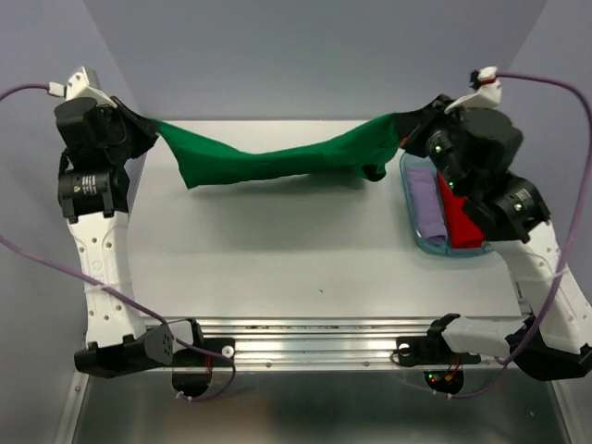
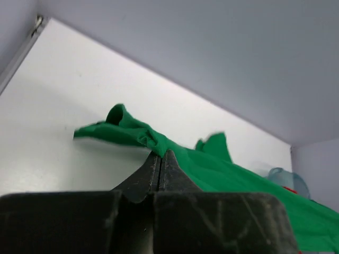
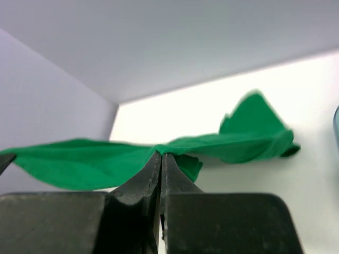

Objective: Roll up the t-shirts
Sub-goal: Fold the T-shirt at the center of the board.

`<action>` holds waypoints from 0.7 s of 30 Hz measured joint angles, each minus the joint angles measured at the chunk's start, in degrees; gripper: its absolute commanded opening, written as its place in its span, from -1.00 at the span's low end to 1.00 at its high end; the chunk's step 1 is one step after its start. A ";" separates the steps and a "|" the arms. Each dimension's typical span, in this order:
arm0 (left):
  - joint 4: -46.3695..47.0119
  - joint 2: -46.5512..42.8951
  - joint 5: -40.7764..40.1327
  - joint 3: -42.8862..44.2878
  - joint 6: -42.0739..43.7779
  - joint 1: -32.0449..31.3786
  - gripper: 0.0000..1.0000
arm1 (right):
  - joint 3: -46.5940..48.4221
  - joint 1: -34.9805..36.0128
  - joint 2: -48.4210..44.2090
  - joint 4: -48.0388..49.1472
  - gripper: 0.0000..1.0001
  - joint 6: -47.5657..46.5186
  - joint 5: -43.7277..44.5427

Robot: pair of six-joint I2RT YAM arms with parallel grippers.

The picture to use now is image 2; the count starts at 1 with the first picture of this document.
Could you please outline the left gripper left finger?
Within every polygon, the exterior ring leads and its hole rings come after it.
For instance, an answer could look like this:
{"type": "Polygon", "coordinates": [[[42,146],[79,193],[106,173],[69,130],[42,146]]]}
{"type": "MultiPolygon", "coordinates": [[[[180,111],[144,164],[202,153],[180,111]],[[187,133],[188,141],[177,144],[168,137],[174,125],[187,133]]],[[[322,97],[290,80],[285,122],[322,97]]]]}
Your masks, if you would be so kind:
{"type": "Polygon", "coordinates": [[[150,192],[158,189],[158,179],[162,158],[151,152],[145,162],[113,191],[122,194],[133,203],[141,203],[150,192]]]}

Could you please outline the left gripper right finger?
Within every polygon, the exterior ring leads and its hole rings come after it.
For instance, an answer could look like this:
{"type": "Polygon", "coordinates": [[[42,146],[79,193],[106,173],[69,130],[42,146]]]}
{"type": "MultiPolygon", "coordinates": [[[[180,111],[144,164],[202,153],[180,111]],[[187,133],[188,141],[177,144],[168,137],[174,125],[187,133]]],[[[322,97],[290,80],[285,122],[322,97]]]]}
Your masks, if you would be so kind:
{"type": "Polygon", "coordinates": [[[181,169],[172,150],[161,159],[158,191],[201,192],[202,189],[181,169]]]}

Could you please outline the green t shirt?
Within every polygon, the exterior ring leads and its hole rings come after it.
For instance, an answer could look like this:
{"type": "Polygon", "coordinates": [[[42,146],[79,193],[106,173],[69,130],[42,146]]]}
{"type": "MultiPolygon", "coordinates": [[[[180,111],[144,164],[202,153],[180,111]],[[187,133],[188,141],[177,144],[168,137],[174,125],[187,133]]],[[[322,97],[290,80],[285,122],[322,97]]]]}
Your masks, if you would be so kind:
{"type": "Polygon", "coordinates": [[[234,164],[223,132],[211,135],[206,141],[199,140],[194,149],[185,148],[132,117],[124,105],[117,104],[105,121],[76,129],[74,137],[146,147],[161,157],[172,150],[181,169],[203,191],[274,195],[285,206],[302,251],[338,252],[338,213],[234,164]]]}

